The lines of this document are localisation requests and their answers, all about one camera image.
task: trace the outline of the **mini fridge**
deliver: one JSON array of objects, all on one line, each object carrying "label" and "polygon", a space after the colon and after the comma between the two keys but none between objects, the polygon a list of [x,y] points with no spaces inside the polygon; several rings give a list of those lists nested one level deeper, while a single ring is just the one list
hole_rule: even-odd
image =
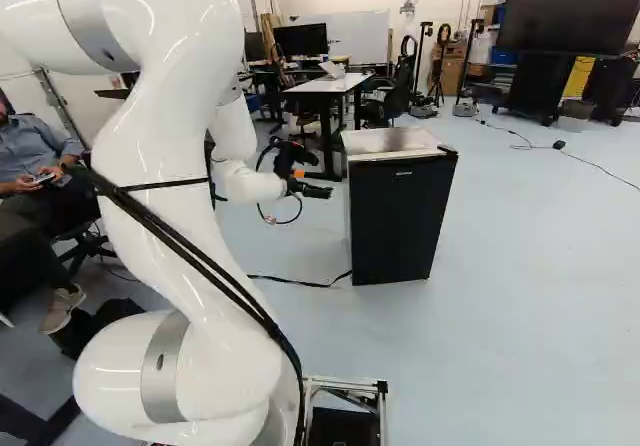
[{"label": "mini fridge", "polygon": [[458,153],[424,127],[342,133],[353,284],[426,280]]}]

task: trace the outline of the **hand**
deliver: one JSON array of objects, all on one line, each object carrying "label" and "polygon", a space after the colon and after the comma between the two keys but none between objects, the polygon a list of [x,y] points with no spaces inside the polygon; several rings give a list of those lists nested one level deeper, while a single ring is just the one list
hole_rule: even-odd
[{"label": "hand", "polygon": [[35,184],[33,182],[33,176],[30,174],[22,174],[13,182],[12,189],[15,193],[30,193],[42,189],[42,185]]},{"label": "hand", "polygon": [[50,174],[50,173],[53,173],[56,175],[56,177],[51,180],[54,183],[60,181],[64,176],[64,171],[62,171],[62,168],[60,166],[43,166],[38,170],[38,174]]}]

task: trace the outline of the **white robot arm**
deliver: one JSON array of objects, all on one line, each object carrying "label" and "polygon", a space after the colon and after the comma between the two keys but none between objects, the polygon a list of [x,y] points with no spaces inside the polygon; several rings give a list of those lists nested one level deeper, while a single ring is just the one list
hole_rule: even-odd
[{"label": "white robot arm", "polygon": [[274,173],[256,173],[245,164],[255,154],[258,142],[237,78],[223,95],[209,131],[216,142],[211,155],[214,179],[222,184],[227,199],[256,203],[286,194],[286,181]]},{"label": "white robot arm", "polygon": [[[138,84],[93,149],[93,169],[111,183],[206,176],[202,144],[210,126],[216,170],[232,199],[284,193],[280,179],[244,166],[255,149],[246,106],[242,98],[224,101],[242,54],[237,0],[0,0],[0,32],[34,64],[56,71],[139,67]],[[273,316],[226,247],[206,184],[131,196]],[[91,341],[74,374],[86,415],[117,434],[180,446],[293,444],[298,371],[278,344],[108,198],[100,208],[122,262],[177,311],[118,321]]]}]

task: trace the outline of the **blue shirt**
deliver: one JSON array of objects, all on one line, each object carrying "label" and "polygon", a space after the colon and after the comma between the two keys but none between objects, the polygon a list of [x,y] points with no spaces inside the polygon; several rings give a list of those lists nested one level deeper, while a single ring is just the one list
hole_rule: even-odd
[{"label": "blue shirt", "polygon": [[79,141],[35,116],[9,116],[9,122],[0,126],[0,183],[13,182],[22,174],[36,175],[43,166],[57,165],[64,155],[83,152]]}]

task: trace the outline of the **computer monitor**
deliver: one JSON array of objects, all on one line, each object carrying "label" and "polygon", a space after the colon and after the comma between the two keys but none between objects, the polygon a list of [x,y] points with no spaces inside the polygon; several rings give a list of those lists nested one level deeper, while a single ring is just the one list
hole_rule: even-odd
[{"label": "computer monitor", "polygon": [[244,54],[247,61],[267,59],[262,42],[262,33],[244,33]]},{"label": "computer monitor", "polygon": [[640,0],[507,0],[497,47],[585,56],[623,52]]},{"label": "computer monitor", "polygon": [[285,56],[317,56],[329,53],[325,23],[275,28],[273,36]]}]

